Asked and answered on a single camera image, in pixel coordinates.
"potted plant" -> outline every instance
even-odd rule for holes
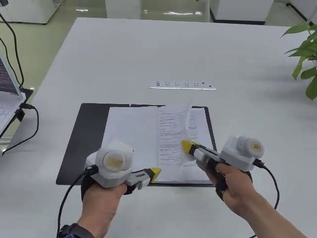
[[[314,100],[317,97],[317,25],[309,26],[308,24],[301,24],[293,26],[289,28],[283,36],[304,31],[308,31],[309,33],[307,39],[304,40],[298,48],[289,50],[286,54],[291,53],[289,57],[300,57],[292,74],[295,80],[299,75],[301,79],[313,78],[306,89],[306,96],[311,100]],[[315,65],[310,69],[302,71],[303,62],[306,60],[314,60]]]

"hand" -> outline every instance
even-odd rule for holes
[[[223,193],[223,201],[238,216],[245,218],[249,205],[258,200],[259,195],[245,173],[225,164],[218,164],[216,170],[225,175],[228,189]],[[210,172],[206,171],[211,182],[216,185],[218,180]]]
[[[90,231],[95,238],[103,238],[126,191],[124,184],[107,189],[98,184],[91,186],[85,193],[82,215],[77,224]]]

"floor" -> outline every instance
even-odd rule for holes
[[[142,19],[204,22],[204,9],[204,4],[195,0],[143,0]],[[26,78],[25,87],[34,88],[35,92],[40,87],[77,17],[106,18],[105,0],[65,0],[47,25],[11,24],[18,38],[18,51]],[[292,26],[302,22],[291,8],[281,2],[272,5],[266,20],[267,25],[274,26]],[[4,24],[0,24],[0,35],[9,48],[13,67],[17,68],[12,35]],[[2,46],[0,54],[4,55]],[[10,139],[18,125],[12,125],[4,139]]]

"document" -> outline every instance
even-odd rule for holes
[[[117,139],[134,149],[132,169],[162,169],[157,182],[210,183],[181,147],[190,139],[212,148],[205,109],[191,105],[110,108],[104,143]]]

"sleeve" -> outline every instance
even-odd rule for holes
[[[65,237],[62,237],[62,238],[77,238],[77,237],[74,236],[73,234],[69,234],[69,235],[67,235],[67,236],[65,236]]]

